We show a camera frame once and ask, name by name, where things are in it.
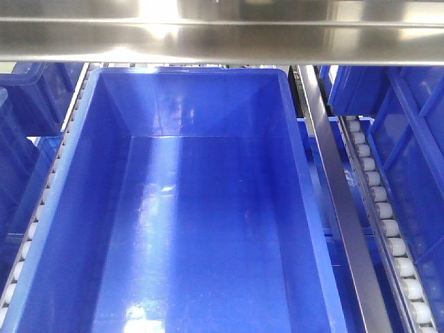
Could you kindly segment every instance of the storage rack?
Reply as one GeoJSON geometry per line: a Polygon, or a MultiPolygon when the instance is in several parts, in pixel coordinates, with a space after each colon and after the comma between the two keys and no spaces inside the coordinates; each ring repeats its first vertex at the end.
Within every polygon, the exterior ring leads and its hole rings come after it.
{"type": "MultiPolygon", "coordinates": [[[[88,0],[46,0],[36,6],[24,0],[0,4],[0,60],[117,62],[123,67],[147,62],[444,65],[444,3],[439,2],[184,0],[165,1],[160,12],[152,12],[153,7],[143,0],[125,1],[124,7],[88,0]]],[[[316,138],[322,155],[338,217],[336,236],[344,245],[362,320],[367,332],[389,332],[379,286],[374,277],[369,277],[374,275],[371,262],[362,259],[368,256],[368,250],[364,239],[357,241],[361,238],[358,226],[353,227],[357,219],[345,213],[353,204],[350,198],[338,195],[346,184],[336,173],[340,163],[335,157],[337,148],[326,144],[331,139],[328,130],[319,131],[325,128],[320,124],[325,124],[327,115],[317,82],[313,85],[314,73],[310,66],[297,68],[299,97],[311,122],[310,135],[316,138]]],[[[81,87],[71,105],[74,110],[82,96],[81,87]]],[[[340,124],[361,189],[370,201],[346,119],[340,124]]],[[[373,216],[373,203],[367,203],[373,216]]],[[[380,246],[387,259],[383,242],[380,246]]],[[[405,315],[406,331],[420,332],[405,305],[393,264],[387,259],[386,265],[388,271],[392,268],[392,285],[405,315]]],[[[14,281],[13,272],[10,283],[14,281]]],[[[2,302],[7,293],[5,289],[2,302]]],[[[436,327],[433,320],[430,327],[436,327]]]]}

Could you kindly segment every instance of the gravity roller track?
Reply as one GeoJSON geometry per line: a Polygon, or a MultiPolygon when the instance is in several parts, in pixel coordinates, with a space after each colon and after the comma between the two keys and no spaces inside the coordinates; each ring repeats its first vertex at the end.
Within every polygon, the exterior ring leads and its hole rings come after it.
{"type": "Polygon", "coordinates": [[[345,147],[364,199],[384,268],[406,332],[437,333],[427,296],[409,247],[390,204],[387,190],[372,157],[359,118],[340,117],[339,124],[345,147]]]}

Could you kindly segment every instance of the blue crate ribbed side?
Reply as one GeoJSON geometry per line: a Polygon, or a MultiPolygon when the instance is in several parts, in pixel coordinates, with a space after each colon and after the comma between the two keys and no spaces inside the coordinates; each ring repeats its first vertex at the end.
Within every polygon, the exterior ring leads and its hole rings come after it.
{"type": "Polygon", "coordinates": [[[26,136],[57,135],[83,63],[18,62],[0,74],[26,136]]]}
{"type": "Polygon", "coordinates": [[[328,102],[333,113],[376,114],[390,87],[385,71],[386,67],[340,66],[328,102]]]}
{"type": "Polygon", "coordinates": [[[39,155],[12,116],[8,93],[0,89],[0,239],[7,233],[39,155]]]}

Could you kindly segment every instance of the metal beam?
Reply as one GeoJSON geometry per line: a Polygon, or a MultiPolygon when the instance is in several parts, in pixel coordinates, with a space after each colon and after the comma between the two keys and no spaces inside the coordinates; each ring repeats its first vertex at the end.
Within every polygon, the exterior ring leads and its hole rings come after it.
{"type": "Polygon", "coordinates": [[[336,216],[336,219],[331,222],[332,233],[336,242],[341,244],[341,250],[348,265],[365,332],[392,332],[314,68],[297,66],[296,75],[300,83],[298,92],[308,133],[310,137],[316,139],[336,216]]]}
{"type": "Polygon", "coordinates": [[[5,0],[0,60],[444,65],[444,3],[5,0]]]}

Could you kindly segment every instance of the metal rail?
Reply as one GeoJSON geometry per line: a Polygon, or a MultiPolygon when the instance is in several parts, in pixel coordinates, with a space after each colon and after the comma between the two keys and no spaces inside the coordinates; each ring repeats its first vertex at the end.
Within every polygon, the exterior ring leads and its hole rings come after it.
{"type": "Polygon", "coordinates": [[[295,76],[301,108],[306,118],[309,136],[316,139],[336,217],[331,225],[333,236],[336,242],[343,246],[364,330],[369,333],[392,332],[314,68],[312,66],[296,68],[295,76]]]}
{"type": "Polygon", "coordinates": [[[5,0],[0,60],[444,65],[444,3],[5,0]]]}

